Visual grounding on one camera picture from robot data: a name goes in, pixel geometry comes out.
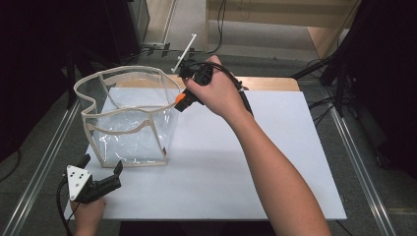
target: forearm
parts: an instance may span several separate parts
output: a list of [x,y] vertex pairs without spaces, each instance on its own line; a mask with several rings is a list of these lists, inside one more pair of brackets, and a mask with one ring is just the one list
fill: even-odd
[[299,172],[252,116],[242,113],[226,121],[245,152],[255,187],[275,232],[329,234],[322,211]]

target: white table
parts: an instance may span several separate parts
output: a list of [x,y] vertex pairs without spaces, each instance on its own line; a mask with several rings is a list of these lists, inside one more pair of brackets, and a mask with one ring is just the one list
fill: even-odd
[[[328,162],[300,91],[247,91],[255,117],[312,189],[326,219],[345,219]],[[94,180],[112,174],[94,152]],[[227,124],[197,102],[180,114],[166,166],[125,168],[105,196],[105,219],[267,219],[243,151]],[[67,206],[65,215],[71,211]]]

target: metal rod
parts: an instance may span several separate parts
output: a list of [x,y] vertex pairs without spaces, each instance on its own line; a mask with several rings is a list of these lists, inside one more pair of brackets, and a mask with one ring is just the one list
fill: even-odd
[[42,184],[49,173],[55,156],[68,133],[69,127],[72,124],[75,115],[80,107],[80,102],[77,100],[74,106],[67,110],[59,124],[42,160],[37,166],[26,190],[22,194],[15,208],[15,211],[3,232],[3,235],[19,235],[20,231],[30,213],[31,207],[36,200],[37,194],[42,187]]

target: hand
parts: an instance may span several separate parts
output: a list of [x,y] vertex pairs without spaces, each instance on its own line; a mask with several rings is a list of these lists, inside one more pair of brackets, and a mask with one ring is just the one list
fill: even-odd
[[[208,61],[221,65],[217,56],[211,56]],[[225,120],[233,119],[241,112],[247,112],[236,87],[223,72],[217,69],[213,69],[211,83],[207,86],[202,87],[190,79],[184,80],[184,85],[208,109]]]
[[76,218],[76,236],[96,235],[104,214],[105,200],[100,198],[90,204],[79,204],[71,201],[71,209]]

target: transparent plastic container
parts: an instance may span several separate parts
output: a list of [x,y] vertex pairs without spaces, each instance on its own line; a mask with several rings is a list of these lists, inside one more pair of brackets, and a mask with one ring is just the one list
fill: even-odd
[[178,84],[161,70],[127,66],[79,80],[84,129],[102,167],[166,165],[178,118]]

